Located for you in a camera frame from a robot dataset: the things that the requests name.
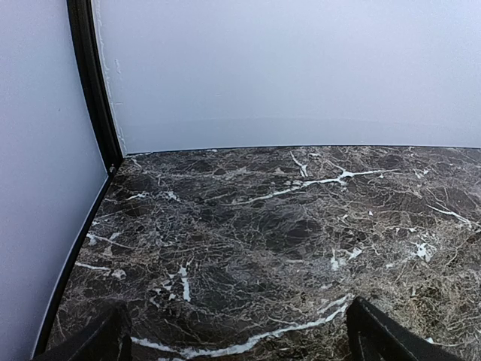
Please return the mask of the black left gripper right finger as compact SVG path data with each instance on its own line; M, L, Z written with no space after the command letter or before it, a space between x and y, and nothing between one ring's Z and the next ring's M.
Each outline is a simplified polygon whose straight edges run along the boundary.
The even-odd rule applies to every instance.
M360 296L346 310L346 325L354 360L460 360L414 335Z

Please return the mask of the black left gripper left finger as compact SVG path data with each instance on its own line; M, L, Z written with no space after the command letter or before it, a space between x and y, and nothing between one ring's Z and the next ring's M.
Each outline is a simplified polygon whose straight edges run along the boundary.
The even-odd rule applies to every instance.
M131 360L132 319L127 304L111 302L78 333L50 350L44 347L58 307L48 309L33 360Z

